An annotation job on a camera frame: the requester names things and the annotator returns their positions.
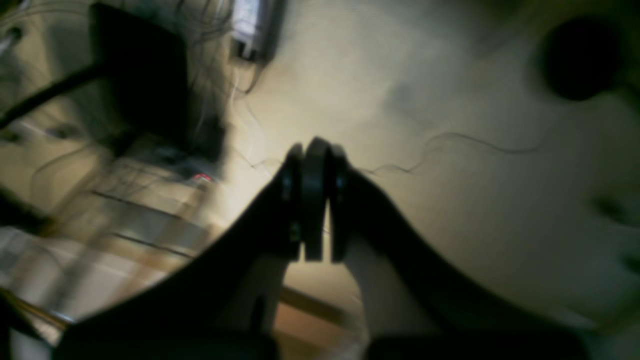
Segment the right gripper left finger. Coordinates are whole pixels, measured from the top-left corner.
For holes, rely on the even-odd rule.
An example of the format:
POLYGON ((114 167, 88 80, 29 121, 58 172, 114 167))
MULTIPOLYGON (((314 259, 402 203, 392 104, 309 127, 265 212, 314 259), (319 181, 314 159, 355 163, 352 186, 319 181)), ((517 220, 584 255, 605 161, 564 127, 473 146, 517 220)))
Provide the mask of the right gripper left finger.
POLYGON ((274 178, 214 243, 132 298, 71 325, 55 360, 278 360, 272 338, 286 270, 322 258, 330 144, 295 144, 274 178))

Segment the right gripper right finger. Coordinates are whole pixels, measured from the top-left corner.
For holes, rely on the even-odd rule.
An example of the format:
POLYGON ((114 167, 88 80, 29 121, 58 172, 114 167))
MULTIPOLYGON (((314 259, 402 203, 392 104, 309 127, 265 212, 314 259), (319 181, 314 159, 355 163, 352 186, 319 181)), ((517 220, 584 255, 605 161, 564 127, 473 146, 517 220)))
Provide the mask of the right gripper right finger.
POLYGON ((503 300, 447 262, 393 201, 329 148, 331 257, 356 280, 366 360, 589 360, 578 331, 503 300))

